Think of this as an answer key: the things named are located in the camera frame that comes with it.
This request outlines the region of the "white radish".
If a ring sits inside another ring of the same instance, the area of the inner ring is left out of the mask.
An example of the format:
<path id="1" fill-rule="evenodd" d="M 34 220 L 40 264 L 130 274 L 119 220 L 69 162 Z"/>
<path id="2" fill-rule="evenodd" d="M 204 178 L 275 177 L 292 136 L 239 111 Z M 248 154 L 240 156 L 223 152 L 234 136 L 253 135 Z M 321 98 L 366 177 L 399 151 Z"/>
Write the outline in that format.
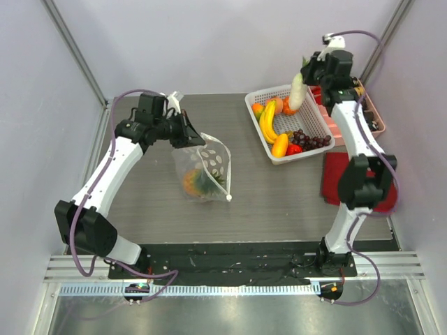
<path id="1" fill-rule="evenodd" d="M 305 101 L 307 95 L 308 86 L 304 83 L 301 70 L 298 71 L 296 76 L 291 82 L 291 90 L 289 94 L 288 106 L 291 111 L 298 111 Z"/>

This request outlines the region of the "clear spotted zip bag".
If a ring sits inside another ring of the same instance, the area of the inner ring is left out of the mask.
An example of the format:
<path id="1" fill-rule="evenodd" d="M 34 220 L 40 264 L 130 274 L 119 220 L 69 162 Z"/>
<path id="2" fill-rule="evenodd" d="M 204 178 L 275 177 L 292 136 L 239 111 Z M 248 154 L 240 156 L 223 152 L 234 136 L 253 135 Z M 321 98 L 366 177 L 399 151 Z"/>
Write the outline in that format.
<path id="1" fill-rule="evenodd" d="M 230 150 L 214 136 L 206 133 L 200 136 L 205 141 L 204 145 L 172 151 L 181 190 L 192 202 L 230 202 Z"/>

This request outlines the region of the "orange toy pineapple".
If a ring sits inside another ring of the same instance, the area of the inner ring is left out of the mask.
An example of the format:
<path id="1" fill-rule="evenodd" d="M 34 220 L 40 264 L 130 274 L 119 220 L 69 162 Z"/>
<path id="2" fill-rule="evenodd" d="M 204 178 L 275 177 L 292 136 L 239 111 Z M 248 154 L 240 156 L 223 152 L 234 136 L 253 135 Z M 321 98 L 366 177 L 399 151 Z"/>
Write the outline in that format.
<path id="1" fill-rule="evenodd" d="M 205 198 L 220 192 L 225 180 L 218 172 L 208 176 L 204 169 L 192 169 L 186 172 L 182 178 L 182 186 L 187 195 L 196 198 Z"/>

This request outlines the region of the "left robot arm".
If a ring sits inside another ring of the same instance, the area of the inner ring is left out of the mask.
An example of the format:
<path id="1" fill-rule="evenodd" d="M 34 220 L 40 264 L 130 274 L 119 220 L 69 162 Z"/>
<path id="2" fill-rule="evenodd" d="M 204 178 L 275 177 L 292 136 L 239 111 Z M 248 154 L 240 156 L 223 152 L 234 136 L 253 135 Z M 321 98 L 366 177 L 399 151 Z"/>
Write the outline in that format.
<path id="1" fill-rule="evenodd" d="M 111 125 L 110 145 L 92 176 L 71 200 L 59 201 L 54 209 L 61 238 L 83 276 L 92 272 L 82 267 L 78 251 L 115 263 L 133 278 L 148 275 L 146 250 L 120 236 L 108 220 L 112 201 L 131 169 L 154 143 L 167 140 L 175 149 L 205 143 L 180 107 L 180 92 L 137 92 L 140 97 L 131 116 Z"/>

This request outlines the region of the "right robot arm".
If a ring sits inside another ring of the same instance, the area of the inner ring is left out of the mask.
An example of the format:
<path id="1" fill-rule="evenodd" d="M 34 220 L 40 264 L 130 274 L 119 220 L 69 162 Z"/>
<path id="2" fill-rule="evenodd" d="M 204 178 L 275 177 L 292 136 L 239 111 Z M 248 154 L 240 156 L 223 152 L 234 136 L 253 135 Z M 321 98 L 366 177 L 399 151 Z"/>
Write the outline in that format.
<path id="1" fill-rule="evenodd" d="M 362 102 L 366 95 L 356 91 L 352 65 L 353 55 L 346 50 L 321 51 L 300 70 L 306 85 L 321 88 L 322 104 L 339 128 L 349 155 L 337 185 L 339 209 L 314 261 L 325 276 L 349 265 L 361 225 L 387 198 L 396 178 L 396 157 L 380 148 L 365 121 Z"/>

